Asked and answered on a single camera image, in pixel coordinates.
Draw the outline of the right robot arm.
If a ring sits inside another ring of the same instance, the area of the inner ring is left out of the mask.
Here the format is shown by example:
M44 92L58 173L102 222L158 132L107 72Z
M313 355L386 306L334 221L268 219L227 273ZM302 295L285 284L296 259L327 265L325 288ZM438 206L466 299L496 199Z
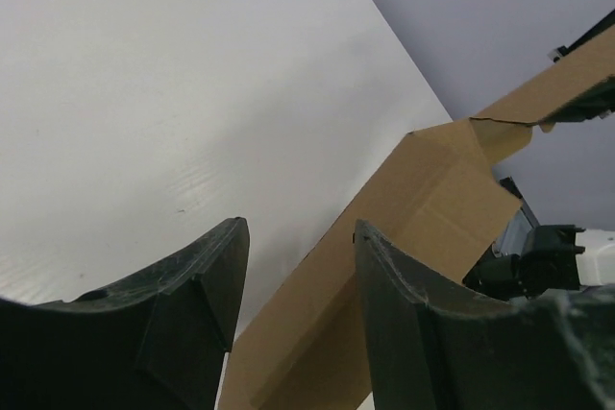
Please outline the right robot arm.
M509 301L614 282L612 231L541 225L511 177L499 185L521 201L521 208L463 278L464 286Z

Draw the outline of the brown cardboard box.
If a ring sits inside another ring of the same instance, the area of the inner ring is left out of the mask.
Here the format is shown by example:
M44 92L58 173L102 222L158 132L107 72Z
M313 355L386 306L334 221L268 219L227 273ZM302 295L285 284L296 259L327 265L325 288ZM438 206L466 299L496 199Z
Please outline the brown cardboard box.
M235 343L223 409L610 409L614 236L534 229L491 168L614 109L614 31L462 120L407 134Z

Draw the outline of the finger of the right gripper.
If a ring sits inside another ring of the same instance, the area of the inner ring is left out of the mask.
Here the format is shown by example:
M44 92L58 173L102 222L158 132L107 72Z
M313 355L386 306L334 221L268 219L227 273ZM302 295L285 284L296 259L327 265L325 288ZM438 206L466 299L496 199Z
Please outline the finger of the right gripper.
M538 122L539 125L581 123L614 113L614 76L608 76L579 94L560 109Z

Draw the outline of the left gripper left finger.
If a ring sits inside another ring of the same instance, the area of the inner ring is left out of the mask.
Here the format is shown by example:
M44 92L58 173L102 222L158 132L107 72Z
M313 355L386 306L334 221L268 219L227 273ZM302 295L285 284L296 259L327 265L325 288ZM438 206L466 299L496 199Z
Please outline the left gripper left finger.
M211 409L247 272L247 221L78 299L1 303L5 409Z

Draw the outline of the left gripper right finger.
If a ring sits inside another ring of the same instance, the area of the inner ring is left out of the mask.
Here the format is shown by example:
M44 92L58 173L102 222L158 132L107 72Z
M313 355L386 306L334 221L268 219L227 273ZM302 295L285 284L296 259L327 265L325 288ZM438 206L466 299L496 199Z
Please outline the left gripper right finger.
M378 409L610 409L614 290L515 306L440 275L358 221L356 276Z

